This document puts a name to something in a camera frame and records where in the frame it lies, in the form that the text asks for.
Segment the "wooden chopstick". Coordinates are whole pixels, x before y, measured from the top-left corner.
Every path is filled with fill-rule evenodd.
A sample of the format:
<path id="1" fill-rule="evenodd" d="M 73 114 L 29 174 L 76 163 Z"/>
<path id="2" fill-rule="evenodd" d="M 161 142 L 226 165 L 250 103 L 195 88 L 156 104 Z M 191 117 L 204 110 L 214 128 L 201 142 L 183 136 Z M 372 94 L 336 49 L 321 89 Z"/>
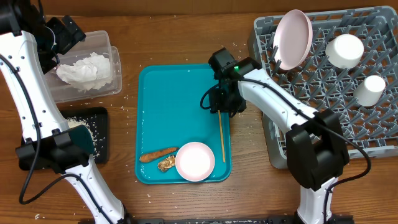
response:
<path id="1" fill-rule="evenodd" d="M 218 112 L 218 121 L 219 121 L 219 127 L 220 127 L 220 141 L 221 141 L 221 152 L 222 152 L 222 159 L 223 163 L 226 162 L 226 156 L 225 156 L 225 150 L 224 150 L 224 136 L 223 136 L 223 122 L 222 122 L 222 115 L 220 110 Z"/>

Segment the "white tissue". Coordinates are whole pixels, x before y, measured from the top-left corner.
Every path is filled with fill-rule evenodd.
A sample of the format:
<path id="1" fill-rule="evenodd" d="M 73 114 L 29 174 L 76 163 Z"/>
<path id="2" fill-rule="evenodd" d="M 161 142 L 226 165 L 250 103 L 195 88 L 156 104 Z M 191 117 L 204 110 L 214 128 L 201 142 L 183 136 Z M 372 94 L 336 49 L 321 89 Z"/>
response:
<path id="1" fill-rule="evenodd" d="M 61 64 L 57 76 L 69 85 L 80 90 L 99 90 L 113 81 L 109 58 L 91 53 L 89 57 L 76 61 L 73 65 Z"/>

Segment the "small pink bowl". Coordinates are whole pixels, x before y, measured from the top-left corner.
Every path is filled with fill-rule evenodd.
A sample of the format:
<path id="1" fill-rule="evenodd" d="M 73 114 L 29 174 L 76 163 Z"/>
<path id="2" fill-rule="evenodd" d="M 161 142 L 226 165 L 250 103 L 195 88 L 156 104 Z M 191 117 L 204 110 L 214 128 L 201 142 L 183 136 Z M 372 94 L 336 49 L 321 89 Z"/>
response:
<path id="1" fill-rule="evenodd" d="M 190 182 L 205 180 L 215 168 L 213 151 L 201 142 L 189 142 L 183 145 L 175 158 L 178 174 Z"/>

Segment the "large white plate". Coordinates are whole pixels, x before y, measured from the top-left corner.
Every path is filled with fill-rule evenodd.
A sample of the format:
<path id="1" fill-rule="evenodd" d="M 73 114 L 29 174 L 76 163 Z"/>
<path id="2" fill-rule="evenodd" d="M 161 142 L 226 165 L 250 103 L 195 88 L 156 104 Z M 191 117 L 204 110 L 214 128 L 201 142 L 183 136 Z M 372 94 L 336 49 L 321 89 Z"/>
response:
<path id="1" fill-rule="evenodd" d="M 273 46 L 278 46 L 275 60 L 280 68 L 291 70 L 307 57 L 313 39 L 312 23 L 308 16 L 298 10 L 289 11 L 280 20 L 274 36 Z"/>

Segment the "pale green bowl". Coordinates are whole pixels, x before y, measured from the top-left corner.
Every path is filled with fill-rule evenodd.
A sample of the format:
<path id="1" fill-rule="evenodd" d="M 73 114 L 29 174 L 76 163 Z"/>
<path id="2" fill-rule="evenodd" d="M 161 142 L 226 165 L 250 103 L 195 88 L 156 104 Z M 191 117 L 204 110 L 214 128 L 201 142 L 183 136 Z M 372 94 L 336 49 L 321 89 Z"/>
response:
<path id="1" fill-rule="evenodd" d="M 351 69 L 357 66 L 364 53 L 362 41 L 351 34 L 342 34 L 329 42 L 325 55 L 329 62 L 337 68 Z"/>

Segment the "white plastic cup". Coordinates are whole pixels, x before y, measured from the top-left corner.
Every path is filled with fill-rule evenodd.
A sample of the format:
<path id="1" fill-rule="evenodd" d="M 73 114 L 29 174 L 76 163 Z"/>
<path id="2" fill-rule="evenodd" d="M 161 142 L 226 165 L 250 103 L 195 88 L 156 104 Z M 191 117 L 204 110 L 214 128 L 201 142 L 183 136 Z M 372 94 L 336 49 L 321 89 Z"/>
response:
<path id="1" fill-rule="evenodd" d="M 353 96 L 359 105 L 373 106 L 379 101 L 385 87 L 386 83 L 382 77 L 371 75 L 355 89 Z"/>

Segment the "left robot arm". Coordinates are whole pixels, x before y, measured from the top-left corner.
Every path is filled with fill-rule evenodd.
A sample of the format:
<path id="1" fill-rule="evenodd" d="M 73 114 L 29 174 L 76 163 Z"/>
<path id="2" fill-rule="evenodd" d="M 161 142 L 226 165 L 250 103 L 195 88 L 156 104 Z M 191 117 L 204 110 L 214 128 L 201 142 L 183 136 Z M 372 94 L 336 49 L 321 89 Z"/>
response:
<path id="1" fill-rule="evenodd" d="M 17 108 L 23 144 L 16 149 L 21 169 L 50 168 L 67 180 L 90 209 L 95 223 L 132 223 L 132 216 L 109 189 L 94 157 L 88 129 L 69 127 L 57 108 L 45 74 L 85 33 L 74 20 L 45 20 L 30 1 L 1 2 L 1 72 Z"/>

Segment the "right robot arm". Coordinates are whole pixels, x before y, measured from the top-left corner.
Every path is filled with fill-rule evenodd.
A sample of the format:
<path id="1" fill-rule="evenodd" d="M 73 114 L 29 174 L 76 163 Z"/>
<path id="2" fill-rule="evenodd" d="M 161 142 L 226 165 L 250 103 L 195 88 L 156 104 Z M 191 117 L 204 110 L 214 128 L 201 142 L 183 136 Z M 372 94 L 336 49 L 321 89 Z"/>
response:
<path id="1" fill-rule="evenodd" d="M 205 93 L 207 109 L 233 117 L 251 102 L 285 136 L 287 167 L 300 184 L 300 205 L 293 215 L 271 216 L 265 222 L 353 223 L 352 216 L 334 215 L 330 209 L 333 184 L 349 162 L 339 116 L 300 102 L 250 57 L 237 61 L 222 48 L 208 63 L 218 84 Z"/>

